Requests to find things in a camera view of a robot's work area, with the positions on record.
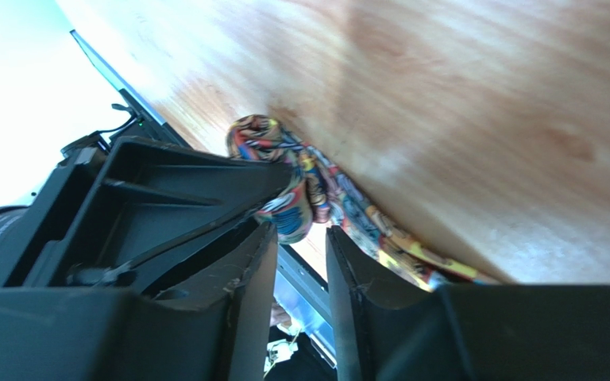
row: cable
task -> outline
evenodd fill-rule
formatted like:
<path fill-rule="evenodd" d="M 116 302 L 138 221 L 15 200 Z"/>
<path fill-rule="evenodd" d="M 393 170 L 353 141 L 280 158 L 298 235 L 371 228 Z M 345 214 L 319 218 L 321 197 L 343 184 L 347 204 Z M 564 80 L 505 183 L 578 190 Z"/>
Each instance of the cable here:
<path fill-rule="evenodd" d="M 301 326 L 301 327 L 298 329 L 298 332 L 297 332 L 297 333 L 295 333 L 295 336 L 293 337 L 293 339 L 291 340 L 291 342 L 290 342 L 290 343 L 288 343 L 288 347 L 289 347 L 289 349 L 291 348 L 291 346 L 293 345 L 293 343 L 295 343 L 295 341 L 298 339 L 298 336 L 300 336 L 300 333 L 301 333 L 302 331 L 303 331 L 303 327 Z M 274 361 L 274 360 L 270 359 L 270 358 L 269 358 L 269 355 L 268 355 L 268 359 L 269 359 L 269 361 L 270 361 L 270 368 L 268 368 L 268 370 L 267 370 L 267 371 L 265 371 L 265 373 L 263 373 L 263 379 L 265 379 L 265 377 L 267 377 L 267 376 L 268 376 L 268 373 L 269 373 L 269 372 L 270 372 L 270 371 L 271 371 L 271 370 L 272 370 L 272 369 L 273 369 L 273 368 L 276 366 L 276 361 Z"/>
<path fill-rule="evenodd" d="M 212 232 L 212 231 L 224 226 L 227 223 L 238 223 L 239 221 L 242 221 L 245 218 L 252 216 L 255 211 L 256 211 L 255 208 L 250 209 L 248 213 L 245 211 L 240 211 L 240 212 L 231 211 L 231 212 L 223 215 L 222 217 L 216 219 L 215 221 L 211 221 L 205 225 L 198 227 L 195 230 L 182 234 L 176 238 L 173 238 L 169 241 L 159 244 L 159 245 L 155 246 L 154 248 L 146 250 L 142 254 L 139 254 L 139 255 L 135 256 L 133 259 L 131 259 L 128 262 L 129 266 L 132 269 L 136 268 L 138 266 L 141 266 L 145 262 L 148 262 L 149 260 L 156 258 L 171 249 L 177 248 L 182 244 L 186 244 L 187 242 L 190 242 L 190 241 L 194 240 L 195 238 L 201 237 L 202 235 L 204 235 L 206 233 Z"/>
<path fill-rule="evenodd" d="M 100 129 L 98 131 L 96 131 L 97 133 L 116 133 L 117 131 L 119 131 L 120 129 L 124 129 L 126 127 L 129 127 L 132 123 L 134 123 L 136 121 L 136 116 L 135 115 L 131 115 L 131 117 L 129 117 L 128 121 L 125 121 L 123 125 L 120 125 L 119 127 L 117 127 L 116 129 Z"/>

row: white wall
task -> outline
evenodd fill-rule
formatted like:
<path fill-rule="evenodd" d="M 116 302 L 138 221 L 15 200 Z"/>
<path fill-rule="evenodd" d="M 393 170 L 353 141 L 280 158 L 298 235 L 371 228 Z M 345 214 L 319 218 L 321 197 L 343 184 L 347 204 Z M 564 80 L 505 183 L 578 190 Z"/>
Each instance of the white wall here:
<path fill-rule="evenodd" d="M 128 114 L 53 0 L 0 0 L 0 205 L 42 184 L 59 150 Z"/>

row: wood grain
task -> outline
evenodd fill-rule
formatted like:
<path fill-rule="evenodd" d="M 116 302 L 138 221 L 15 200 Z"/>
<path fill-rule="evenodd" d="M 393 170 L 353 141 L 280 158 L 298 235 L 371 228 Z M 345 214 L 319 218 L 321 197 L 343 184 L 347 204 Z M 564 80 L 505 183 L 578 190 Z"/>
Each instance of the wood grain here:
<path fill-rule="evenodd" d="M 610 0 L 63 0 L 195 148 L 265 113 L 428 246 L 610 283 Z"/>

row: patterned fabric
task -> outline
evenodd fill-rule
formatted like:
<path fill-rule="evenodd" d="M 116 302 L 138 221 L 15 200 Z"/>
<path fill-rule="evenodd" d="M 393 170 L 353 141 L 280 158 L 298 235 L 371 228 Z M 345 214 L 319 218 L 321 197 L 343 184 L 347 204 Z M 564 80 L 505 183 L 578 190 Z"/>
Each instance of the patterned fabric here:
<path fill-rule="evenodd" d="M 425 248 L 382 214 L 352 180 L 318 149 L 264 115 L 234 122 L 227 137 L 230 157 L 281 161 L 293 167 L 289 187 L 256 217 L 273 221 L 280 243 L 302 240 L 312 222 L 331 220 L 366 254 L 426 291 L 443 283 L 494 283 L 479 271 Z"/>

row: wooden floor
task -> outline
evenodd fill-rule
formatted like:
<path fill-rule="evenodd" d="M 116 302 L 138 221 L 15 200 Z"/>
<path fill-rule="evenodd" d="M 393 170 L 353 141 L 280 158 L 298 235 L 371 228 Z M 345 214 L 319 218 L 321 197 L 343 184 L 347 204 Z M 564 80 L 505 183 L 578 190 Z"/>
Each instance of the wooden floor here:
<path fill-rule="evenodd" d="M 195 148 L 270 114 L 438 252 L 610 283 L 610 0 L 60 4 Z"/>

